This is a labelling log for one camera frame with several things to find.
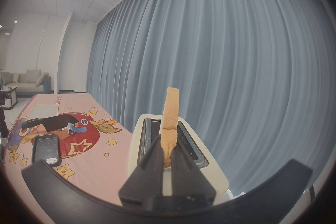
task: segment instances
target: white wall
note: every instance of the white wall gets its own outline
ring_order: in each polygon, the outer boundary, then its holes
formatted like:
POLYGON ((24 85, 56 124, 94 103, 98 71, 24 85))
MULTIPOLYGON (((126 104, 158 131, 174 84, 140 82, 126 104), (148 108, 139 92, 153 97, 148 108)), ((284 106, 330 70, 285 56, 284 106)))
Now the white wall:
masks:
POLYGON ((1 31, 0 32, 0 69, 6 68, 6 56, 9 47, 9 42, 11 40, 11 36, 5 35, 5 33, 12 34, 13 31, 1 31))
POLYGON ((71 20, 60 55, 59 89, 75 90, 76 62, 86 24, 71 20))
POLYGON ((66 20, 48 14, 22 13, 11 36, 4 35, 8 31, 0 32, 0 64, 4 62, 5 65, 1 68, 6 68, 6 71, 11 73, 41 69, 51 76, 53 88, 54 74, 57 73, 54 69, 59 61, 59 89, 75 90, 77 87, 77 92, 85 92, 87 67, 97 24, 91 21, 85 24, 70 20, 58 56, 57 48, 66 20))
POLYGON ((62 28, 66 18, 58 16, 50 16, 48 23, 44 29, 41 46, 37 57, 37 68, 42 72, 48 72, 51 76, 51 88, 54 84, 54 66, 56 62, 56 49, 60 41, 62 28))
POLYGON ((6 60, 6 70, 25 73, 36 69, 41 39, 49 15, 22 13, 13 30, 6 60))
POLYGON ((75 92, 86 92, 87 68, 96 29, 96 23, 92 21, 86 23, 76 61, 75 92))

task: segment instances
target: blue curtain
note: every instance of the blue curtain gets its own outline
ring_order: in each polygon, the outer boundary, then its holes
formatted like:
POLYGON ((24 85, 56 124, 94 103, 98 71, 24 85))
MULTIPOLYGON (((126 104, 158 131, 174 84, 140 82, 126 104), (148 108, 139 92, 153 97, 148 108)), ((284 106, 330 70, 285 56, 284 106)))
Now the blue curtain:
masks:
POLYGON ((318 0, 124 0, 98 25, 87 92, 129 131, 167 87, 233 193, 335 145, 335 41, 318 0))

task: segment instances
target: sofa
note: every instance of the sofa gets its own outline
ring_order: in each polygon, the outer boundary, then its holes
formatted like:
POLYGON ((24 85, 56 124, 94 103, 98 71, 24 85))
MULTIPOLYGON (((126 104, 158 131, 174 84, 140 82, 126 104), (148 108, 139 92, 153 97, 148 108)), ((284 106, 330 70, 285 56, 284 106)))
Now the sofa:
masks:
POLYGON ((43 79, 43 83, 39 86, 36 86, 36 83, 26 83, 26 74, 20 73, 19 74, 19 82, 18 83, 3 83, 4 88, 6 87, 17 87, 16 88, 16 94, 17 95, 35 95, 35 94, 48 94, 51 91, 51 77, 49 76, 48 73, 42 73, 42 75, 47 76, 43 79))

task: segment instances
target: knife handle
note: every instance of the knife handle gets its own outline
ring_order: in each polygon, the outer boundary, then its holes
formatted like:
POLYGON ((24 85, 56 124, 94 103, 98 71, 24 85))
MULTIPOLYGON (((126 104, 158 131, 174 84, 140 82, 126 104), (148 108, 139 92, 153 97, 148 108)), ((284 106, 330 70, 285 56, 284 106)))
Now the knife handle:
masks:
POLYGON ((43 118, 32 118, 31 120, 27 120, 26 122, 22 122, 21 129, 25 130, 28 128, 32 128, 34 126, 40 125, 43 122, 43 118))

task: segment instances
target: black tray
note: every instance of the black tray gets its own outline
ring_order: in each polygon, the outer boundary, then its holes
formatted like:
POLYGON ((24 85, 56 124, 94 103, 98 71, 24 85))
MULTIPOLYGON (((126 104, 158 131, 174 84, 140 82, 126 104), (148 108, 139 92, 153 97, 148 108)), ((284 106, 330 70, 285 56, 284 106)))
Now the black tray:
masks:
POLYGON ((58 151, 58 136, 56 134, 44 134, 35 136, 31 163, 43 160, 51 166, 58 165, 61 161, 58 151))

